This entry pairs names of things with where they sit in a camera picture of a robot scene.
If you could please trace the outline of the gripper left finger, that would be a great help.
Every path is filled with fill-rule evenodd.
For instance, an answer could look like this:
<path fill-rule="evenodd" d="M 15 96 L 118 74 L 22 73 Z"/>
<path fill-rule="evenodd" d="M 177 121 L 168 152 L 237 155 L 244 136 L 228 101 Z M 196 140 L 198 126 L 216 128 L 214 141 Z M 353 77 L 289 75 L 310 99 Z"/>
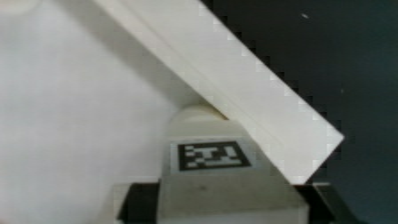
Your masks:
<path fill-rule="evenodd" d="M 161 183 L 134 183 L 118 214 L 122 224 L 157 224 Z"/>

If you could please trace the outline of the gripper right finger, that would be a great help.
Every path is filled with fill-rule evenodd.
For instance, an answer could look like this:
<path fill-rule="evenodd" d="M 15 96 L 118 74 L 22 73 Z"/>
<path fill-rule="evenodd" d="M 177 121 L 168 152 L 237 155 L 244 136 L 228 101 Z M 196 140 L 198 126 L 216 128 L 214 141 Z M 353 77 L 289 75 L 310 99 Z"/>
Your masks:
<path fill-rule="evenodd" d="M 310 224 L 361 224 L 329 183 L 298 185 L 296 189 L 310 204 Z"/>

